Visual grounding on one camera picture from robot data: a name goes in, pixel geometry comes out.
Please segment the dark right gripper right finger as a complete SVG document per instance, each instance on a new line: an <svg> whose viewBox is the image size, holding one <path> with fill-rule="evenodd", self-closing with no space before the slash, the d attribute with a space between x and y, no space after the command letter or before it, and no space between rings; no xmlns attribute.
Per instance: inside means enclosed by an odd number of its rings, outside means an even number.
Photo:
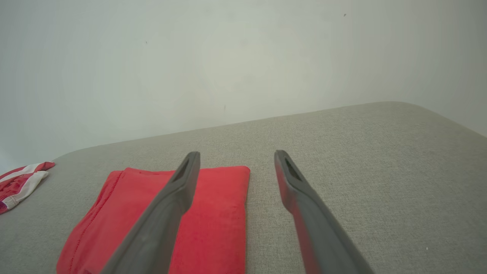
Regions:
<svg viewBox="0 0 487 274"><path fill-rule="evenodd" d="M289 154L274 154L283 206L293 216L308 274L372 274L373 270Z"/></svg>

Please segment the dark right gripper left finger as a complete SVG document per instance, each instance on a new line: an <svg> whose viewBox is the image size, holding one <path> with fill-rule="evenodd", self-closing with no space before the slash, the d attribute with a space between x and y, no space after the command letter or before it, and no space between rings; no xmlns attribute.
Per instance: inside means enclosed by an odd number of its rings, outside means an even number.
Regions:
<svg viewBox="0 0 487 274"><path fill-rule="evenodd" d="M181 218L193 204L200 153L192 151L153 198L102 270L103 274L167 274Z"/></svg>

